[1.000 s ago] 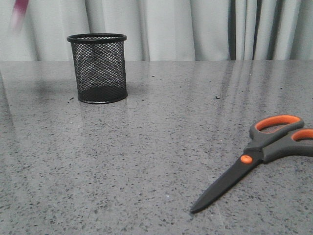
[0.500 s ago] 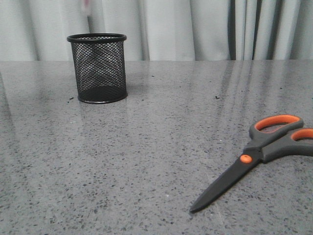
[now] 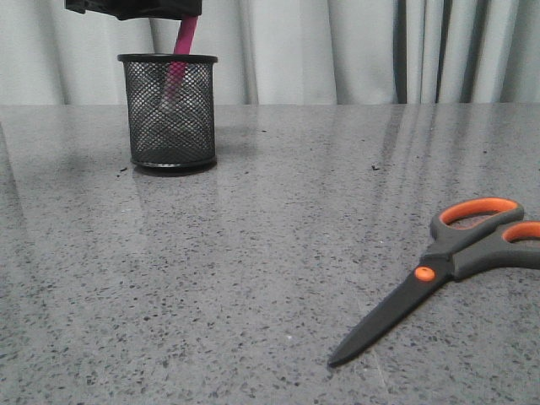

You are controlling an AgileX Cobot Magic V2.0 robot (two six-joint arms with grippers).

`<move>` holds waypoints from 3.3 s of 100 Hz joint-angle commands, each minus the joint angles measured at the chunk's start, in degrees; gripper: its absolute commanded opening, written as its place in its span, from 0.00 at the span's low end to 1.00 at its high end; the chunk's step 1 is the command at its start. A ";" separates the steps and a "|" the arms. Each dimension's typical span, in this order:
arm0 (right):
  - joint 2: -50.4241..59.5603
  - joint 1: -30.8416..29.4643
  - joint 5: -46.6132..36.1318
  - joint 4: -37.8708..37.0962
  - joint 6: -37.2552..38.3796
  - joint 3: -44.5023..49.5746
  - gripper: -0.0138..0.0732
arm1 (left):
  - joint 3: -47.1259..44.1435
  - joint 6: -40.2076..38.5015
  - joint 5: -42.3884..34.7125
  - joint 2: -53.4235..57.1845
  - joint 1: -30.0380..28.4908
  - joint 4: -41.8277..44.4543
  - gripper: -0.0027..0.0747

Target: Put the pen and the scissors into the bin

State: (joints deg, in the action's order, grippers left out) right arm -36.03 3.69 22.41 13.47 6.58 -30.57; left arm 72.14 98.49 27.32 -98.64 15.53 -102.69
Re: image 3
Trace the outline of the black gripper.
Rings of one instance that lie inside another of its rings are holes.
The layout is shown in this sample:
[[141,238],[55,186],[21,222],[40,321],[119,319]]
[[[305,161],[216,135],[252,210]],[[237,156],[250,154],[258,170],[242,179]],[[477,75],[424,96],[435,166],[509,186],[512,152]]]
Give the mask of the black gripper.
[[119,20],[155,18],[183,20],[202,14],[202,0],[65,0],[65,9],[76,13],[96,12]]

